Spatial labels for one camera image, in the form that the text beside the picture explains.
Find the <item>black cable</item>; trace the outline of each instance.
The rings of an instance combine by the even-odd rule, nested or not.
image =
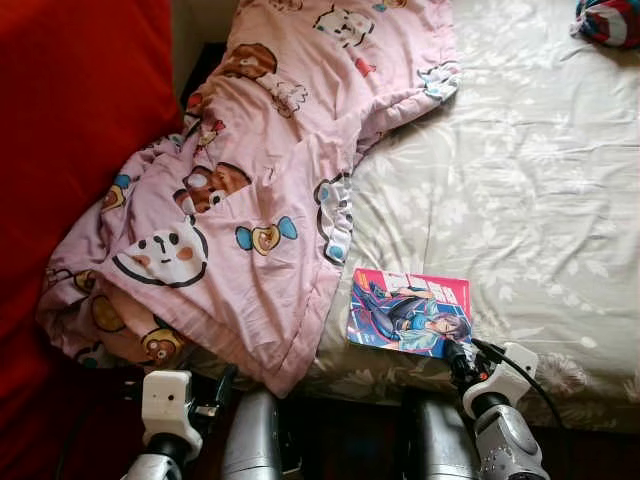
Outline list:
[[[483,352],[489,351],[492,355],[497,356],[498,358],[503,360],[505,363],[507,363],[511,368],[513,368],[516,372],[518,372],[527,382],[529,382],[529,385],[531,385],[534,388],[534,390],[538,392],[538,394],[546,402],[547,406],[551,410],[551,413],[553,415],[553,418],[558,428],[562,432],[563,443],[565,448],[565,461],[567,464],[565,478],[566,480],[571,480],[573,478],[573,471],[571,470],[571,446],[569,441],[569,432],[567,430],[567,427],[565,427],[564,423],[562,423],[562,418],[560,417],[560,413],[558,412],[558,409],[556,408],[551,398],[549,398],[549,395],[547,395],[547,392],[545,392],[544,389],[540,386],[540,384],[536,382],[531,377],[531,375],[529,375],[520,365],[518,365],[516,362],[514,362],[509,357],[507,357],[499,347],[496,347],[491,343],[478,340],[477,338],[472,338],[471,343],[473,343],[481,351]]]
[[[87,421],[87,418],[89,418],[89,415],[91,413],[93,413],[93,411],[95,410],[97,405],[98,405],[97,402],[88,402],[85,405],[85,407],[82,409],[80,414],[76,417],[76,420],[73,423],[73,426],[71,427],[71,430],[67,434],[67,438],[65,438],[65,440],[64,440],[64,444],[62,446],[62,450],[60,451],[60,456],[58,457],[58,464],[56,466],[56,472],[55,472],[55,475],[53,477],[54,480],[62,480],[62,472],[63,472],[63,469],[64,469],[64,462],[66,461],[67,456],[69,455],[69,452],[71,451],[71,447],[73,446],[73,444],[74,444],[74,442],[76,440],[76,437],[78,436],[78,433],[80,433],[80,429],[82,428],[82,426]]]

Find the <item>red pillow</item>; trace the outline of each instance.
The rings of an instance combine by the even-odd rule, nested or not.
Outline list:
[[[180,129],[170,23],[168,0],[0,6],[3,479],[50,478],[52,452],[78,413],[69,397],[81,404],[91,389],[39,340],[33,309],[47,259],[73,222],[132,152]]]

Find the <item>pink blanket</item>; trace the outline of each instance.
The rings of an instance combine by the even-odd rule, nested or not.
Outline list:
[[[351,173],[456,90],[453,47],[448,0],[241,2],[184,132],[135,153],[54,252],[53,344],[149,368],[199,345],[285,395],[349,249]]]

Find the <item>beige bedsheet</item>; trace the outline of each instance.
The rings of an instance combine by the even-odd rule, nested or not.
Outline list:
[[[475,335],[538,352],[571,427],[640,432],[639,57],[571,38],[573,0],[453,4],[463,84],[358,167],[353,245],[300,390],[450,389],[437,360],[345,341],[355,267],[424,272],[471,281]],[[534,394],[521,406],[550,422]]]

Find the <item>anime magazine cover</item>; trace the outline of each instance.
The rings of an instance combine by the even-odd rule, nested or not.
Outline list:
[[[470,309],[467,280],[358,268],[347,338],[442,358],[447,338],[470,343]]]

